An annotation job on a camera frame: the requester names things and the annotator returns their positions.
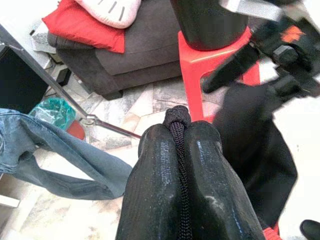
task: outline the red cushion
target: red cushion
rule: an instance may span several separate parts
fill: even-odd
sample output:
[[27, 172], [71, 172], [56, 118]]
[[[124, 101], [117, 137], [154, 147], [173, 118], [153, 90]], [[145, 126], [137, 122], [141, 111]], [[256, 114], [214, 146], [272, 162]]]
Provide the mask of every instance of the red cushion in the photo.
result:
[[62, 0], [58, 8], [42, 20], [56, 36], [116, 53], [125, 52], [124, 29], [97, 21], [74, 0]]

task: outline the red plastic stool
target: red plastic stool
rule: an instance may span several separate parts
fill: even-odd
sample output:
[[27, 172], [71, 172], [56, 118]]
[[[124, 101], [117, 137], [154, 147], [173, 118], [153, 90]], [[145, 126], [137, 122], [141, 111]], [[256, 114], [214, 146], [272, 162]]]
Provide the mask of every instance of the red plastic stool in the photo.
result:
[[[228, 57], [247, 44], [250, 37], [250, 29], [247, 27], [238, 41], [225, 48], [213, 51], [198, 51], [188, 46], [181, 31], [178, 33], [180, 66], [192, 121], [206, 120], [212, 122], [214, 118], [212, 114], [204, 116], [200, 86], [201, 77], [213, 72]], [[259, 64], [255, 64], [245, 73], [242, 80], [247, 85], [259, 85]]]

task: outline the leg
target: leg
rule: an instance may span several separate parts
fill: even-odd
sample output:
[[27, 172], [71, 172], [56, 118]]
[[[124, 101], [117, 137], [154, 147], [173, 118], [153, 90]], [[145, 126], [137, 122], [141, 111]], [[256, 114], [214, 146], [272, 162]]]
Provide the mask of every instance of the leg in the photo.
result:
[[191, 120], [204, 120], [204, 111], [202, 106], [202, 91], [200, 86], [201, 76], [196, 70], [192, 69], [190, 64], [181, 64], [184, 90], [188, 100]]

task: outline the white pillow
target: white pillow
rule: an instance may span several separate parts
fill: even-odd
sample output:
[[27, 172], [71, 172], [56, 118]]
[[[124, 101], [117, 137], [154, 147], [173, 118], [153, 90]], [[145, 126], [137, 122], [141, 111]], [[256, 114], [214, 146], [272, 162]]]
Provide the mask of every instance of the white pillow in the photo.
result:
[[75, 0], [99, 22], [117, 29], [129, 27], [136, 19], [141, 0]]

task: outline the marble floor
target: marble floor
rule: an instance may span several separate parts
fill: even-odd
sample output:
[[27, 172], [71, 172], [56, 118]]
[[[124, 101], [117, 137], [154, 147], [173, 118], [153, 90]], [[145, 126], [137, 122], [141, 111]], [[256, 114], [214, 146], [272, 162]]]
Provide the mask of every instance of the marble floor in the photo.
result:
[[[262, 62], [263, 81], [275, 75], [273, 64]], [[65, 90], [88, 112], [100, 119], [141, 135], [148, 127], [162, 123], [165, 111], [187, 106], [181, 77], [154, 82], [124, 91], [122, 98], [105, 100], [88, 94], [72, 75]], [[205, 95], [204, 109], [217, 111], [224, 90]], [[296, 99], [275, 113], [274, 121], [283, 134], [296, 163], [299, 178], [280, 219], [284, 240], [304, 240], [299, 224], [304, 219], [320, 221], [320, 98]], [[86, 141], [134, 166], [138, 160], [136, 139], [121, 136], [99, 126], [85, 127]], [[73, 177], [89, 177], [56, 153], [35, 152], [41, 168]], [[41, 187], [9, 175], [0, 181], [0, 194], [20, 199], [18, 208], [0, 206], [2, 240], [114, 240], [122, 198], [105, 201], [74, 200], [55, 196]]]

